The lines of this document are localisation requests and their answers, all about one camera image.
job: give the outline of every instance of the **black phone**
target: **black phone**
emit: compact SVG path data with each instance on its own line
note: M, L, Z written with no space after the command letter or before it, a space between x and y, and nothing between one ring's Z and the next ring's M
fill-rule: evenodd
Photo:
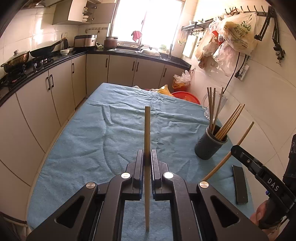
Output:
M233 179L235 188L236 204L246 204L248 202L248 192L244 170L242 167L233 165Z

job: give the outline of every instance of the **kitchen cabinet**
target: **kitchen cabinet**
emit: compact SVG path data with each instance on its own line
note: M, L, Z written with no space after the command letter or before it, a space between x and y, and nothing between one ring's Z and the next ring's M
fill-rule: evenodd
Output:
M16 95L34 137L46 152L61 127L52 99L48 72L24 85Z
M86 55L86 94L89 97L102 83L107 83L109 55Z
M174 80L174 75L176 74L178 76L181 76L183 72L185 72L185 70L166 64L158 87L160 88L164 85L168 85L169 91L173 93L174 89L172 88L172 84Z
M13 94L0 107L0 160L15 175L32 185L44 151L34 138Z
M132 86L136 58L110 55L108 83Z
M71 60L68 60L49 70L52 97L61 126L75 111L71 66Z
M111 23L115 3L98 4L91 18L91 23Z
M14 175L1 161L0 193L0 212L25 221L30 186Z
M52 24L84 24L82 23L87 0L65 0L57 3Z
M165 64L146 59L138 59L133 78L133 86L141 89L156 89L159 86Z
M71 60L72 63L72 84L75 107L86 96L86 55Z

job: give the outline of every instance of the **window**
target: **window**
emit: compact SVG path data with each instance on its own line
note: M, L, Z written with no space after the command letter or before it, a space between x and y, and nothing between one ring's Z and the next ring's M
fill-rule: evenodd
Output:
M111 36L133 42L133 31L141 31L141 44L167 49L174 40L183 8L180 0L120 0Z

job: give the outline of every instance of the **cutting board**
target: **cutting board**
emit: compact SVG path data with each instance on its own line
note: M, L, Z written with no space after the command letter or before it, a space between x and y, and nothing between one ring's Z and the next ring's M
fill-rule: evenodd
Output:
M183 50L183 55L191 58L197 37L195 35L188 35L185 48Z

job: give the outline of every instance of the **bowl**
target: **bowl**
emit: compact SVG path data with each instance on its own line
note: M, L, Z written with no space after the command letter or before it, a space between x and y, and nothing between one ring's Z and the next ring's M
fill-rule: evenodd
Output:
M64 50L61 50L59 53L61 55L67 55L69 52L70 52L70 49L64 49Z

